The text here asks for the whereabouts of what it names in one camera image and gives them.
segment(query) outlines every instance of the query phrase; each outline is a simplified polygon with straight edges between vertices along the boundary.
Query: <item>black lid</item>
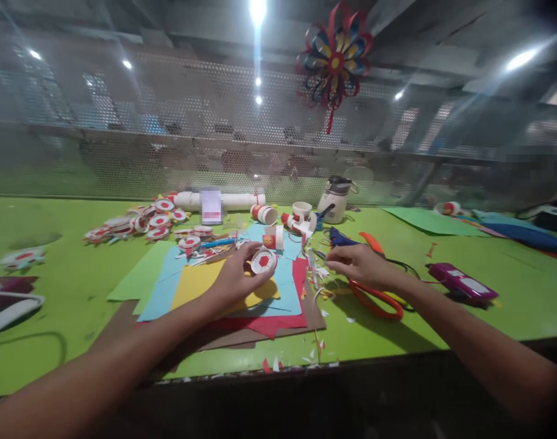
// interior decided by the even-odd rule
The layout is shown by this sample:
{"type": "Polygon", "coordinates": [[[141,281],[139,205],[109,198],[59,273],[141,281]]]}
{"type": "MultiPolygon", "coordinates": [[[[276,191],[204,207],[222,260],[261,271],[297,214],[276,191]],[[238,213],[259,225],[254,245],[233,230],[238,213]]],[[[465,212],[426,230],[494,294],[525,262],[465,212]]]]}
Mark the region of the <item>black lid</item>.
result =
{"type": "Polygon", "coordinates": [[[351,180],[348,180],[345,177],[340,176],[330,176],[328,180],[331,184],[344,184],[344,183],[351,183],[351,180]]]}

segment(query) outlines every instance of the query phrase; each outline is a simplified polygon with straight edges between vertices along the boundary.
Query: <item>blue pen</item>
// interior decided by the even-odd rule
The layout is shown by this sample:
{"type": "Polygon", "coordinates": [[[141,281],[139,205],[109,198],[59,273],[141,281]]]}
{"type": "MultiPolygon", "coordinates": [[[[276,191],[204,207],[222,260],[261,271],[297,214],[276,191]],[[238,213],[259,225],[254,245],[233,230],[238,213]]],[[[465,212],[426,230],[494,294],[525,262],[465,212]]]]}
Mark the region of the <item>blue pen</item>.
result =
{"type": "Polygon", "coordinates": [[[210,242],[210,243],[201,244],[201,248],[211,248],[211,247],[217,247],[217,246],[220,246],[220,245],[234,244],[234,242],[236,242],[235,238],[226,238],[226,239],[219,240],[219,241],[214,241],[214,242],[210,242]]]}

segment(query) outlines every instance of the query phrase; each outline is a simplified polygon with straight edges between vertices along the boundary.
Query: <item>red scissors handle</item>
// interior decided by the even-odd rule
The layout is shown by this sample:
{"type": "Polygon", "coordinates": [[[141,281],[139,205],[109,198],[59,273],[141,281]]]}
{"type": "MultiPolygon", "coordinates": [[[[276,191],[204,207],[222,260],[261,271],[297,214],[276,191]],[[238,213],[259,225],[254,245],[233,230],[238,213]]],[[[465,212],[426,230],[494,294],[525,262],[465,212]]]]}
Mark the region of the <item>red scissors handle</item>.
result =
{"type": "Polygon", "coordinates": [[[364,285],[360,285],[358,282],[352,279],[348,279],[349,285],[353,293],[356,295],[358,300],[368,308],[372,313],[377,315],[378,317],[389,319],[389,320],[400,320],[404,315],[404,310],[400,306],[398,302],[396,302],[393,298],[387,296],[380,291],[372,290],[371,288],[366,288],[364,285]],[[384,311],[380,308],[377,304],[372,302],[369,298],[366,297],[367,294],[371,294],[377,299],[389,304],[394,310],[395,313],[391,313],[388,311],[384,311]]]}

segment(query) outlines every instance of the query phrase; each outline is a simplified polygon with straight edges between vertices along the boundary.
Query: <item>white thermos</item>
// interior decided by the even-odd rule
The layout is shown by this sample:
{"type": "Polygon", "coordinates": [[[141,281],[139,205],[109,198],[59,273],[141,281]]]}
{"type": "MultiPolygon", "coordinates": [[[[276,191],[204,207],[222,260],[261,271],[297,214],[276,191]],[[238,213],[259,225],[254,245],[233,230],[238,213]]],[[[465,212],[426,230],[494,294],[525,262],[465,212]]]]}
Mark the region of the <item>white thermos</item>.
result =
{"type": "Polygon", "coordinates": [[[323,212],[327,207],[334,203],[335,207],[326,214],[324,221],[329,224],[339,224],[346,214],[347,194],[349,191],[358,193],[358,187],[353,181],[340,177],[331,176],[325,186],[325,192],[319,200],[317,211],[323,212]]]}

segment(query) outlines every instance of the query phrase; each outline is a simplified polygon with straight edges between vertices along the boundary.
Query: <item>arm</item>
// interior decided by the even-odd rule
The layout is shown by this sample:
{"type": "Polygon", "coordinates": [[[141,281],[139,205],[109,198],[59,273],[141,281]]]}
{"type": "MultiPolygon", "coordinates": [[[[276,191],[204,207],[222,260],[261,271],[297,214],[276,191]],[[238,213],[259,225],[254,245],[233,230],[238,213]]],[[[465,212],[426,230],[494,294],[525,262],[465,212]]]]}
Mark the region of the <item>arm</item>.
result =
{"type": "Polygon", "coordinates": [[[229,258],[199,298],[90,351],[39,378],[0,403],[0,438],[78,437],[121,403],[182,340],[263,285],[272,271],[245,276],[260,243],[246,243],[229,258]]]}
{"type": "Polygon", "coordinates": [[[337,247],[327,260],[337,273],[409,302],[513,416],[535,423],[551,413],[557,403],[557,365],[401,272],[365,245],[337,247]]]}

